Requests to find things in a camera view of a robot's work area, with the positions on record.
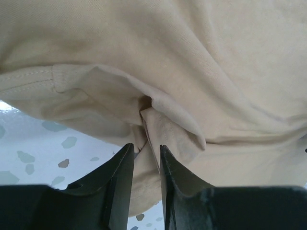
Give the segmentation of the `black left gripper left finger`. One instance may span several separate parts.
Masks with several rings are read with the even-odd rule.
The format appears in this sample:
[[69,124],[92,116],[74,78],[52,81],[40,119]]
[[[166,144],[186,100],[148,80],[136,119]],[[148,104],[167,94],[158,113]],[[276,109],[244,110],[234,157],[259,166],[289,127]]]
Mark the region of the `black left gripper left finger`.
[[59,190],[48,185],[2,185],[2,230],[125,230],[134,150],[125,145],[109,161]]

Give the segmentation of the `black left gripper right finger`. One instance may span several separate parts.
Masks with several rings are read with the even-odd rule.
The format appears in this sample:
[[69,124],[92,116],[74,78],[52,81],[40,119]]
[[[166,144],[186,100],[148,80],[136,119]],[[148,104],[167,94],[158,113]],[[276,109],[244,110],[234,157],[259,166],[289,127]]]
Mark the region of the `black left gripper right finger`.
[[298,186],[215,187],[160,146],[167,230],[304,230],[307,191]]

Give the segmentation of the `beige t shirt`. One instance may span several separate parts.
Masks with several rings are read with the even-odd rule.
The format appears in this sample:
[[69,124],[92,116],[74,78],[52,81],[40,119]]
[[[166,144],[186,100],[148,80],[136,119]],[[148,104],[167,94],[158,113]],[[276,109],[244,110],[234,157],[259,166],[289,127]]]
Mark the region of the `beige t shirt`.
[[130,216],[160,145],[214,186],[307,182],[304,0],[3,0],[0,98],[133,143]]

